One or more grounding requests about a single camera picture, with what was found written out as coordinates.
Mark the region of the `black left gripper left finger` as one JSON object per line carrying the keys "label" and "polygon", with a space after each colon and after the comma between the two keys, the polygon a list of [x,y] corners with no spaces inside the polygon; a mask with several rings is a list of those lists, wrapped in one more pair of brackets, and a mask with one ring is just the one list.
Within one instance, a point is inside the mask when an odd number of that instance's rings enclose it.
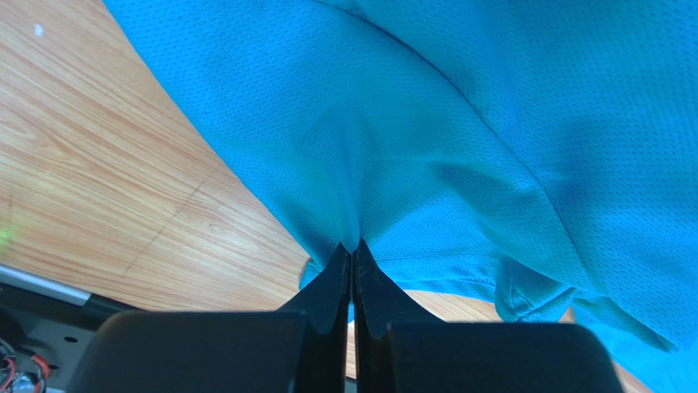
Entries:
{"label": "black left gripper left finger", "polygon": [[125,311],[97,331],[71,392],[342,392],[351,256],[342,246],[275,311]]}

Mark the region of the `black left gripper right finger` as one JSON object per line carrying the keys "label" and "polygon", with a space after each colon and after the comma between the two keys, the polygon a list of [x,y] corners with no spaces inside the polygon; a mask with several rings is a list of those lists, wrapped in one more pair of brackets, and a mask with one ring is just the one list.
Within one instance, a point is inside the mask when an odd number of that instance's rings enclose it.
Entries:
{"label": "black left gripper right finger", "polygon": [[620,392],[596,336],[570,323],[448,323],[352,256],[361,392]]}

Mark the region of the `teal t shirt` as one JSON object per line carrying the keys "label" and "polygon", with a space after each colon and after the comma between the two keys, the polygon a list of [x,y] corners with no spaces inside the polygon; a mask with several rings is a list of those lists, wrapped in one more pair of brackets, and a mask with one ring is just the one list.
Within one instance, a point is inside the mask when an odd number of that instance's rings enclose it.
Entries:
{"label": "teal t shirt", "polygon": [[109,1],[206,143],[309,254],[572,310],[697,389],[694,1]]}

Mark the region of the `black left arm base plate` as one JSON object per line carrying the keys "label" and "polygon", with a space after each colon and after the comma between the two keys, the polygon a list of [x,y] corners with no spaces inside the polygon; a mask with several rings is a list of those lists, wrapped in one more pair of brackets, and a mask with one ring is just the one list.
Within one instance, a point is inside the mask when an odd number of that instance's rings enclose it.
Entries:
{"label": "black left arm base plate", "polygon": [[1,340],[15,350],[18,372],[36,372],[30,356],[37,354],[48,363],[47,391],[66,392],[95,332],[112,315],[133,308],[96,294],[37,293],[3,283]]}

